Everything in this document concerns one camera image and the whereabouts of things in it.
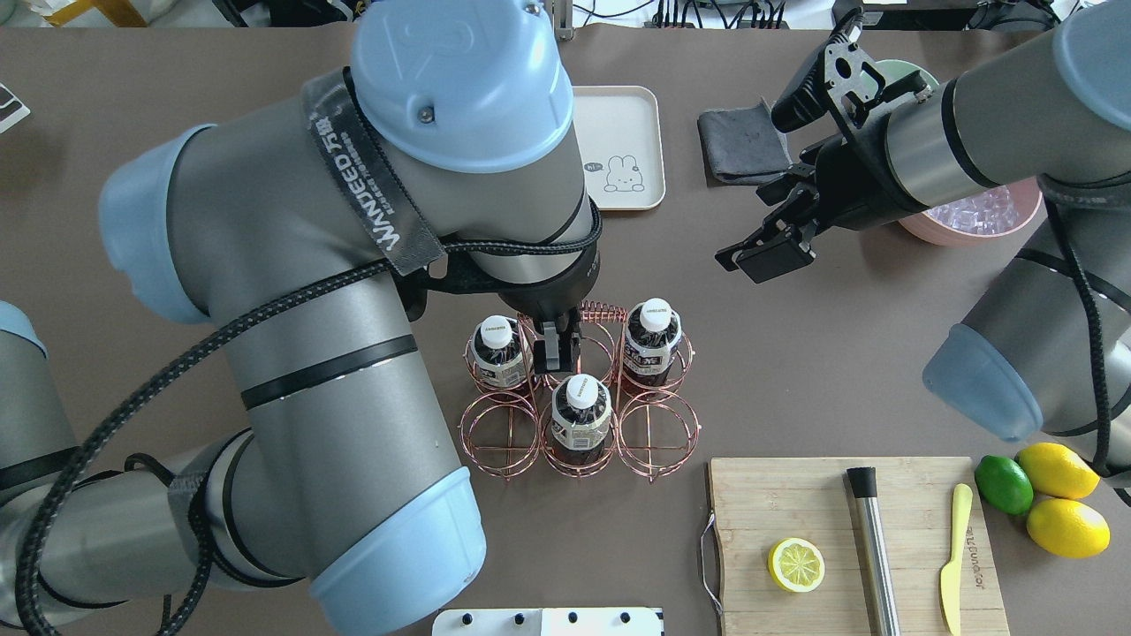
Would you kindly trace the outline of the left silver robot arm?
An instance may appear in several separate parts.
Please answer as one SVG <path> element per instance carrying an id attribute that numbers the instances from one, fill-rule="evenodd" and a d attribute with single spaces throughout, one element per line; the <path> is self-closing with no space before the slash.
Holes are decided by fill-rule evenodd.
<path id="1" fill-rule="evenodd" d="M 486 539 L 411 330 L 429 290 L 497 293 L 577 356 L 602 221 L 539 1 L 375 1 L 349 65 L 126 163 L 98 201 L 133 295 L 216 330 L 74 439 L 3 304 L 3 625 L 210 579 L 310 593 L 340 635 L 423 619 Z"/>

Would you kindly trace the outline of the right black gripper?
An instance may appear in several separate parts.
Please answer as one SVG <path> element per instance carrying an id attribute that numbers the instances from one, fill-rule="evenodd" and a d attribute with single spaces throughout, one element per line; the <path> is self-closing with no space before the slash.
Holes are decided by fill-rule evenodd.
<path id="1" fill-rule="evenodd" d="M 860 48 L 862 32 L 862 18 L 840 18 L 771 109 L 772 124 L 782 134 L 796 132 L 823 117 L 832 117 L 837 124 L 838 134 L 808 146 L 763 196 L 768 205 L 777 205 L 797 184 L 805 184 L 808 206 L 784 213 L 786 222 L 767 223 L 746 240 L 718 250 L 714 258 L 724 270 L 743 270 L 756 284 L 765 283 L 815 261 L 812 240 L 818 232 L 863 230 L 929 209 L 901 184 L 887 149 L 893 112 L 921 103 L 910 96 L 889 103 L 869 96 L 869 88 L 882 77 L 877 61 Z"/>

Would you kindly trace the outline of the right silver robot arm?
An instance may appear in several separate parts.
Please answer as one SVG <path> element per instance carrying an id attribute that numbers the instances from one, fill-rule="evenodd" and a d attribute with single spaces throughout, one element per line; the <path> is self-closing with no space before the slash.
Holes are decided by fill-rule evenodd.
<path id="1" fill-rule="evenodd" d="M 715 253 L 762 283 L 813 241 L 1033 186 L 1044 220 L 946 335 L 922 383 L 1005 442 L 1043 432 L 1128 497 L 1128 3 L 1103 1 L 940 85 L 884 72 L 838 20 L 771 106 L 777 132 L 831 117 L 758 196 L 771 206 Z"/>

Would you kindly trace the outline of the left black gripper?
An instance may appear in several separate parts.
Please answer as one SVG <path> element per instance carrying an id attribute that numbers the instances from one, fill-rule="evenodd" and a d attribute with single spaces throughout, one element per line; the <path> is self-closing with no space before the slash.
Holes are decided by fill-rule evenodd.
<path id="1" fill-rule="evenodd" d="M 598 248 L 587 248 L 558 276 L 536 284 L 513 285 L 497 293 L 506 306 L 524 313 L 539 335 L 534 343 L 536 373 L 578 369 L 582 337 L 581 311 L 576 307 L 581 306 L 595 287 L 599 269 Z"/>

